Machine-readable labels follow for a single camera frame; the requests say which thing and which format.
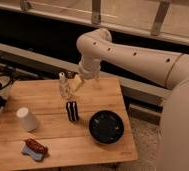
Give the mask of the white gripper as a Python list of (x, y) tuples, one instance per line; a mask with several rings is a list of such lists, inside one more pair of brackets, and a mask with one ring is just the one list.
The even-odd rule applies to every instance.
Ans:
[(76, 74), (74, 79), (71, 81), (70, 87), (72, 91), (77, 91), (78, 88), (84, 83), (84, 79), (94, 79), (100, 73), (101, 67), (98, 66), (96, 69), (88, 70), (82, 64), (79, 64), (79, 75)]

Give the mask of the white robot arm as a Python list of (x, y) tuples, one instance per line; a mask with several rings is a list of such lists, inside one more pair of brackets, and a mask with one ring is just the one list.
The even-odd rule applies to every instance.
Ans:
[(139, 85), (145, 90), (167, 89), (155, 171), (189, 171), (189, 54), (116, 44), (106, 28), (80, 35), (76, 47), (83, 79), (99, 76), (106, 61), (144, 78)]

